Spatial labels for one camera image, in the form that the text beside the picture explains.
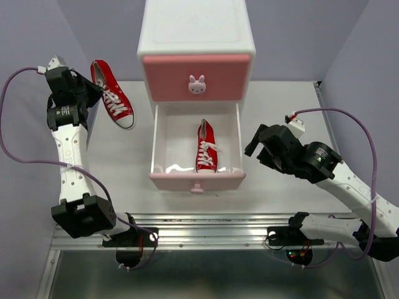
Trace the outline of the white shoe cabinet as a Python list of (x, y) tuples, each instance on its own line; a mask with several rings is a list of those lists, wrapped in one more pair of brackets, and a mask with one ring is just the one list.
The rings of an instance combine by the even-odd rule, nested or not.
[(146, 1), (137, 57), (150, 99), (145, 56), (216, 54), (251, 56), (244, 100), (256, 57), (245, 1)]

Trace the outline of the light pink drawer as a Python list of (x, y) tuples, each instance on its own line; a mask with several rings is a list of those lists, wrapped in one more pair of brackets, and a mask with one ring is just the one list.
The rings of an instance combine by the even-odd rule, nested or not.
[[(166, 102), (153, 107), (154, 131), (149, 177), (163, 191), (237, 189), (243, 170), (240, 105), (237, 102)], [(214, 130), (218, 166), (214, 173), (197, 173), (197, 130), (202, 120)]]

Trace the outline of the red sneaker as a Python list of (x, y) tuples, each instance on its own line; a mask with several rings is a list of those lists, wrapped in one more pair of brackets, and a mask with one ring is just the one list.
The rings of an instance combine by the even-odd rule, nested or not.
[(197, 152), (195, 171), (197, 173), (216, 173), (218, 171), (218, 152), (213, 127), (202, 119), (197, 132)]
[(119, 128), (131, 130), (135, 125), (135, 111), (108, 63), (100, 59), (94, 60), (90, 73), (93, 83), (103, 91), (102, 101), (109, 117)]

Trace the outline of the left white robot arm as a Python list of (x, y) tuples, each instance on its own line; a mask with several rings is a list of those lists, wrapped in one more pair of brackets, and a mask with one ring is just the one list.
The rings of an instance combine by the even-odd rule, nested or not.
[(52, 207), (53, 220), (72, 238), (102, 234), (124, 244), (138, 240), (138, 229), (128, 214), (115, 212), (110, 198), (95, 192), (87, 159), (88, 109), (102, 97), (102, 89), (67, 66), (45, 72), (51, 95), (47, 125), (55, 141), (60, 166), (59, 204)]

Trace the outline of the aluminium mounting rail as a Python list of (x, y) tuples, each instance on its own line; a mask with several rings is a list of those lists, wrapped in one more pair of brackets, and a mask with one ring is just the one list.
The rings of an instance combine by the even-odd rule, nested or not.
[(292, 214), (133, 214), (140, 227), (158, 228), (158, 250), (263, 249), (267, 228)]

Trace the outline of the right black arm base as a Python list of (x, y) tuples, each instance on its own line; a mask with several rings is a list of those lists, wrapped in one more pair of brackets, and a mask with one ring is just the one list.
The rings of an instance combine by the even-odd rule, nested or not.
[(267, 228), (264, 244), (271, 250), (286, 250), (286, 257), (294, 265), (309, 266), (313, 246), (324, 245), (323, 239), (309, 239), (299, 229), (283, 226)]

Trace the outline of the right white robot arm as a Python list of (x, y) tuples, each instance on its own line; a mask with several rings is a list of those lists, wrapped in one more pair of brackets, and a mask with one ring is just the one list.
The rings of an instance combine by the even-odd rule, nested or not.
[(293, 175), (327, 191), (355, 214), (354, 218), (327, 218), (297, 212), (285, 226), (268, 227), (271, 246), (322, 245), (331, 240), (357, 246), (382, 262), (398, 257), (398, 207), (372, 196), (342, 157), (328, 145), (314, 141), (302, 145), (303, 123), (260, 125), (244, 154), (252, 156), (258, 145), (259, 162), (282, 174)]

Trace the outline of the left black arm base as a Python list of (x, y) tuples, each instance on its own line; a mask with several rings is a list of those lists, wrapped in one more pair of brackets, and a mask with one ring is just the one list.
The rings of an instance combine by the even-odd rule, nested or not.
[(159, 230), (157, 227), (130, 228), (121, 234), (103, 238), (102, 247), (115, 249), (115, 261), (119, 268), (126, 271), (146, 267), (155, 255), (158, 247)]

